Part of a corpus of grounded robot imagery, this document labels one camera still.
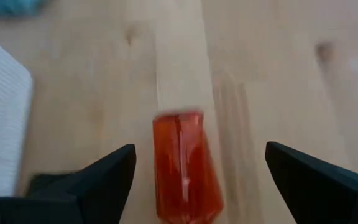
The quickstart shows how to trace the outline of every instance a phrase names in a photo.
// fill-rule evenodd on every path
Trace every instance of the blue cloth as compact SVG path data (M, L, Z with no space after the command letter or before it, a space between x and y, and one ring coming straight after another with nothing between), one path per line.
M0 17L34 15L45 0L0 0Z

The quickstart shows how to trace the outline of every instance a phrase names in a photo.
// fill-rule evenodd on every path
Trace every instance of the wooden table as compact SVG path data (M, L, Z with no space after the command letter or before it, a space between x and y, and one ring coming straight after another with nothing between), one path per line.
M177 108L205 112L216 223L294 223L267 141L358 172L358 1L54 0L0 20L0 45L34 78L18 194L132 142L121 223L158 223L151 122Z

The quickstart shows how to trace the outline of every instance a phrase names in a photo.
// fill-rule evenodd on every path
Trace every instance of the wooden tabletop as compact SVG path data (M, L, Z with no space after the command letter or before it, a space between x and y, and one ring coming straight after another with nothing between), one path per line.
M267 141L358 172L358 1L54 0L0 45L34 78L18 194L134 143L121 223L158 223L152 120L183 108L205 113L216 223L294 223Z

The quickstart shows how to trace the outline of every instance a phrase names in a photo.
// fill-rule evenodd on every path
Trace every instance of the teal fabric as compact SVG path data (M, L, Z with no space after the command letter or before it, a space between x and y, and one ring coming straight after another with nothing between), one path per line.
M0 17L34 15L45 0L0 0Z

